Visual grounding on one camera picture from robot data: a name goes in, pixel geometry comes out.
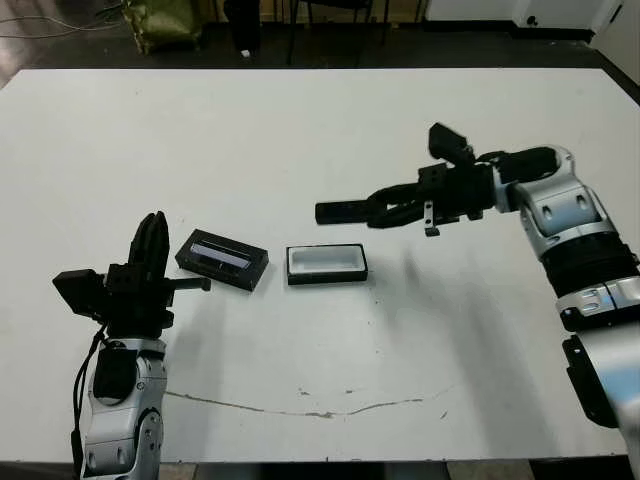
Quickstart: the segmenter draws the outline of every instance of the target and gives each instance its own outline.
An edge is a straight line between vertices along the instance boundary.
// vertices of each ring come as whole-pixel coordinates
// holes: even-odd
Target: electrical cable
[[[0,20],[0,24],[2,23],[8,23],[8,22],[20,22],[23,20],[43,20],[43,21],[47,21],[47,22],[52,22],[55,23],[57,25],[60,25],[64,28],[67,28],[69,30],[67,30],[66,32],[59,32],[59,33],[49,33],[49,34],[42,34],[42,35],[13,35],[13,34],[0,34],[0,38],[20,38],[20,39],[24,39],[24,40],[36,40],[36,39],[41,39],[41,38],[55,38],[55,37],[63,37],[66,35],[71,35],[73,33],[78,33],[78,32],[96,32],[96,31],[100,31],[100,30],[109,30],[111,28],[115,28],[119,25],[121,25],[122,22],[115,22],[115,23],[110,23],[109,22],[109,16],[111,14],[113,14],[115,12],[115,7],[110,7],[107,9],[102,9],[99,12],[96,13],[96,15],[100,15],[103,13],[107,13],[107,16],[103,19],[100,20],[98,22],[94,22],[94,23],[90,23],[87,25],[71,25],[68,24],[66,22],[63,22],[62,20],[55,18],[55,17],[49,17],[46,15],[25,15],[22,17],[13,17],[13,18],[4,18]]]

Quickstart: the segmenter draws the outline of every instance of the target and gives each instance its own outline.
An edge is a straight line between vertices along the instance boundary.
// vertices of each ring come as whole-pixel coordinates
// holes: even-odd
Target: dark floor
[[[95,22],[94,12],[111,0],[0,0],[0,20],[49,15],[75,25]],[[262,47],[250,60],[235,50],[227,25],[205,30],[199,50],[173,48],[149,56],[138,53],[124,22],[102,31],[39,40],[3,35],[55,34],[39,21],[0,23],[0,88],[22,68],[287,68],[289,27],[265,24]],[[582,41],[514,39],[505,32],[425,32],[420,25],[388,30],[351,25],[299,26],[293,68],[407,67],[570,67],[602,68],[638,103],[640,88],[599,52]],[[625,457],[531,462],[535,477],[631,478]]]

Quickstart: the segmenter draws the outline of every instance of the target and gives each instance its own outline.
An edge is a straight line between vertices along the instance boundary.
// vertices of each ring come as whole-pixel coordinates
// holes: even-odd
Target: crack on table
[[[455,385],[451,385],[445,389],[440,390],[439,392],[429,396],[429,397],[420,397],[420,398],[407,398],[404,400],[396,400],[394,402],[382,402],[382,403],[374,403],[371,405],[366,405],[362,408],[358,408],[356,410],[351,410],[348,412],[331,412],[331,411],[327,411],[327,412],[288,412],[285,410],[268,410],[265,408],[257,408],[257,407],[252,407],[249,405],[242,405],[239,403],[230,403],[230,402],[222,402],[220,400],[212,400],[210,398],[202,398],[202,397],[196,397],[193,395],[189,395],[187,393],[178,393],[178,392],[172,392],[172,391],[167,391],[166,394],[171,396],[171,397],[177,397],[177,398],[183,398],[185,400],[192,400],[194,402],[200,402],[200,403],[208,403],[211,405],[218,405],[219,407],[230,407],[230,408],[238,408],[240,410],[248,410],[250,412],[256,412],[256,413],[268,413],[268,414],[272,414],[272,415],[286,415],[286,416],[290,416],[290,417],[316,417],[316,418],[323,418],[323,419],[327,419],[327,420],[331,420],[335,417],[349,417],[352,415],[357,415],[359,413],[362,412],[366,412],[369,410],[374,410],[376,408],[382,408],[382,407],[391,407],[391,406],[395,406],[395,405],[402,405],[405,403],[420,403],[420,402],[424,402],[424,401],[430,401],[430,400],[435,400],[436,398],[438,398],[441,395],[444,395],[445,393],[447,393],[449,390],[451,390],[452,388],[454,388]]]

